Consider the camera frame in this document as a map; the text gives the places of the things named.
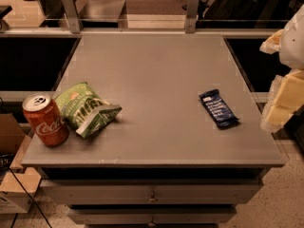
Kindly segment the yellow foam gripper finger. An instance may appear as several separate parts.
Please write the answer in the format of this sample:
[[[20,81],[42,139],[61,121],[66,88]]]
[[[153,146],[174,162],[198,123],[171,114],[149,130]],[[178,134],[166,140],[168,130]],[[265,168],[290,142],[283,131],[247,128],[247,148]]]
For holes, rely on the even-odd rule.
[[[264,106],[260,127],[275,133],[304,105],[304,70],[292,69],[285,76],[276,75]]]
[[[282,29],[276,31],[273,35],[268,37],[267,40],[261,44],[259,50],[267,54],[273,54],[275,52],[279,52],[280,39],[282,33],[283,33]]]

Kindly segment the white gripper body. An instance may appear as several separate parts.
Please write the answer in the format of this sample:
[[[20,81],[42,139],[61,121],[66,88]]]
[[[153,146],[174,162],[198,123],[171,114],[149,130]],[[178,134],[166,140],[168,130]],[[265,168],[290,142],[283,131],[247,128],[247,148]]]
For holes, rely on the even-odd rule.
[[[284,27],[279,59],[287,67],[304,69],[304,5]]]

